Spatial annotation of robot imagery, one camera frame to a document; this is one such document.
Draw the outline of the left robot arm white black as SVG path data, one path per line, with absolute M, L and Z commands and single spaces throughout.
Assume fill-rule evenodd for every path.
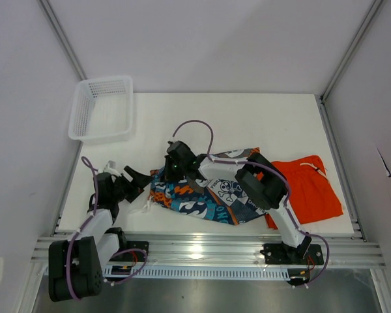
M 92 172 L 94 193 L 89 198 L 86 219 L 68 239 L 49 246 L 48 293 L 53 302 L 99 295 L 107 281 L 104 268 L 111 260 L 120 261 L 130 255 L 133 262 L 146 264 L 148 248 L 129 243 L 114 223 L 119 204 L 132 203 L 152 178 L 129 166 L 124 170 Z

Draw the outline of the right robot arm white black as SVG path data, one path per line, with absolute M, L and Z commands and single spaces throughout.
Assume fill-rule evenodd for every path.
M 215 192 L 221 198 L 227 196 L 236 183 L 240 192 L 272 217 L 282 237 L 285 257 L 292 263 L 307 257 L 311 238 L 299 230 L 287 206 L 291 195 L 287 179 L 261 153 L 241 158 L 195 155 L 184 142 L 170 141 L 166 150 L 166 181 L 184 177 L 200 185 L 227 182 L 226 187 Z

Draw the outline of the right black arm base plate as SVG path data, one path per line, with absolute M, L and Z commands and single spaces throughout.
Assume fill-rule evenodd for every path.
M 268 265 L 323 265 L 323 253 L 320 245 L 311 244 L 307 251 L 287 246 L 283 243 L 267 243 L 260 250 Z

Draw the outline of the orange shorts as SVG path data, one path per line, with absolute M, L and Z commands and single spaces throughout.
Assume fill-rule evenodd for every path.
M 291 187 L 289 198 L 299 224 L 320 222 L 343 214 L 342 205 L 317 155 L 289 162 L 273 161 Z

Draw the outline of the white plastic basket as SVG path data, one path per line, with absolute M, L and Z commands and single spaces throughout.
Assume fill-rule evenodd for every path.
M 85 145 L 122 142 L 134 128 L 134 89 L 129 76 L 80 81 L 74 91 L 68 137 Z

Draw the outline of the colourful patterned shorts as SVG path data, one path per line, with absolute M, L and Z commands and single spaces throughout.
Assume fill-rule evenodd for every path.
M 150 171 L 148 200 L 164 209 L 203 220 L 237 226 L 266 214 L 250 200 L 238 182 L 215 179 L 205 186 L 184 178 L 167 183 L 164 168 Z

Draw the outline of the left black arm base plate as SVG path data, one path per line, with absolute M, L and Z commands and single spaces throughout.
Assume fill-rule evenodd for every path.
M 131 250 L 131 252 L 125 252 L 115 257 L 116 261 L 122 262 L 143 262 L 145 257 L 141 250 L 144 250 L 147 254 L 149 253 L 149 242 L 148 241 L 127 241 L 125 244 L 120 246 L 119 251 Z

